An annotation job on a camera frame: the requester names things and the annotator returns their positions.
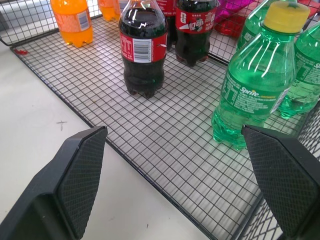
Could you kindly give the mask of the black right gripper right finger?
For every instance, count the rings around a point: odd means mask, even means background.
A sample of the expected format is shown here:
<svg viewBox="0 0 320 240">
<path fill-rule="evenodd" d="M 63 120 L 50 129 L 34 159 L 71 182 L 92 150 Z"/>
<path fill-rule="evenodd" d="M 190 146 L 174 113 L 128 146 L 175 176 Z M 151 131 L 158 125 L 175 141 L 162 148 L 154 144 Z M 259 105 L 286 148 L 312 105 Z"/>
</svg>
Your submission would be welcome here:
<svg viewBox="0 0 320 240">
<path fill-rule="evenodd" d="M 241 129 L 258 186 L 286 239 L 320 239 L 320 161 L 297 138 Z"/>
</svg>

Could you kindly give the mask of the pink foil snack bag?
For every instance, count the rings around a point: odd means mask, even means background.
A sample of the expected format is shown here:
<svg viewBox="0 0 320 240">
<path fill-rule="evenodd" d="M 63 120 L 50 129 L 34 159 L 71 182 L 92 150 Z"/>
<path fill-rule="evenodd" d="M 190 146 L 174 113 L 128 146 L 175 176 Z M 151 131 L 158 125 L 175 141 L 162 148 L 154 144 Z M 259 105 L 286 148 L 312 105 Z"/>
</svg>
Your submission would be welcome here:
<svg viewBox="0 0 320 240">
<path fill-rule="evenodd" d="M 218 24 L 250 4 L 259 2 L 260 0 L 217 0 L 214 22 Z"/>
</svg>

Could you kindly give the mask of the green Sprite bottle yellow cap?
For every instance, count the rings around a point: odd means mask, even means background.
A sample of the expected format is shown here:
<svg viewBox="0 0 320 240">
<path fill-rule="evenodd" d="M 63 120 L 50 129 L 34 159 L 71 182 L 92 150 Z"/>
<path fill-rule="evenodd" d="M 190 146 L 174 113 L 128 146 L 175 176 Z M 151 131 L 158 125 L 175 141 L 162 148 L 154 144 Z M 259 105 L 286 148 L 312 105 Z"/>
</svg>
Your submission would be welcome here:
<svg viewBox="0 0 320 240">
<path fill-rule="evenodd" d="M 296 1 L 274 1 L 259 33 L 231 58 L 211 124 L 213 139 L 246 147 L 243 125 L 263 127 L 296 78 L 295 37 L 310 14 Z"/>
</svg>

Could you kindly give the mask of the orange soda bottle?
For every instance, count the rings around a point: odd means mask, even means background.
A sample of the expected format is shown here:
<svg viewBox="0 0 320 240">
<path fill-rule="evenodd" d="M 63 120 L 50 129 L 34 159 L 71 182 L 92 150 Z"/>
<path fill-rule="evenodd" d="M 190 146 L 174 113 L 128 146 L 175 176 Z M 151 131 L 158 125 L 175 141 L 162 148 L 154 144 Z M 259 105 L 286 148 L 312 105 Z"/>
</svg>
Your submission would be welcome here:
<svg viewBox="0 0 320 240">
<path fill-rule="evenodd" d="M 97 3 L 103 18 L 107 22 L 111 20 L 119 20 L 121 15 L 119 0 L 97 0 Z"/>
<path fill-rule="evenodd" d="M 77 48 L 93 41 L 93 27 L 86 0 L 50 0 L 64 42 Z"/>
</svg>

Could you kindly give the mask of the cola bottle with barcode label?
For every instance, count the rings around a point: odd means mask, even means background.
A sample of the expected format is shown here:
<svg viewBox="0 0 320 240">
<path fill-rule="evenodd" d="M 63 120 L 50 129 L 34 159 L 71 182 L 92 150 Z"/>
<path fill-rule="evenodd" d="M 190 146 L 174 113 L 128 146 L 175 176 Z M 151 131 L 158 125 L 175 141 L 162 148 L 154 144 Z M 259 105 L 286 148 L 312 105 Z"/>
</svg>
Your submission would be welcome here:
<svg viewBox="0 0 320 240">
<path fill-rule="evenodd" d="M 118 27 L 127 91 L 149 99 L 165 79 L 167 20 L 156 0 L 129 0 Z"/>
</svg>

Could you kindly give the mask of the cola bottle with red label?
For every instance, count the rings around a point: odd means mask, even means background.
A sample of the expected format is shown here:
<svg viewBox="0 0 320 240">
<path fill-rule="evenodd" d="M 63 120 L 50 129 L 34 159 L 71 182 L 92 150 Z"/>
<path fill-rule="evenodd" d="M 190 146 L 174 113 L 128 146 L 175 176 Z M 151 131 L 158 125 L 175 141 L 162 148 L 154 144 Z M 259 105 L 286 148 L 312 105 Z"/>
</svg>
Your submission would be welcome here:
<svg viewBox="0 0 320 240">
<path fill-rule="evenodd" d="M 172 45 L 177 42 L 177 30 L 176 30 L 176 5 L 177 0 L 156 0 L 159 8 L 163 12 L 167 25 L 167 49 L 170 50 Z"/>
<path fill-rule="evenodd" d="M 176 1 L 175 55 L 178 61 L 193 67 L 207 59 L 217 3 L 217 0 Z"/>
</svg>

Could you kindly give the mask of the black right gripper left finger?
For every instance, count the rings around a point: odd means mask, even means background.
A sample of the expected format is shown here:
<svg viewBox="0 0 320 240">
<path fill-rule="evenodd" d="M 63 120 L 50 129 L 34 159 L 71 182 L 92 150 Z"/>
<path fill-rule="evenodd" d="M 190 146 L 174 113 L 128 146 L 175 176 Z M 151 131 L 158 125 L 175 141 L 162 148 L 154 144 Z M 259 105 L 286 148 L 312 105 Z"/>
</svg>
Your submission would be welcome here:
<svg viewBox="0 0 320 240">
<path fill-rule="evenodd" d="M 0 240 L 81 240 L 99 188 L 107 134 L 106 126 L 98 126 L 67 138 L 0 223 Z"/>
</svg>

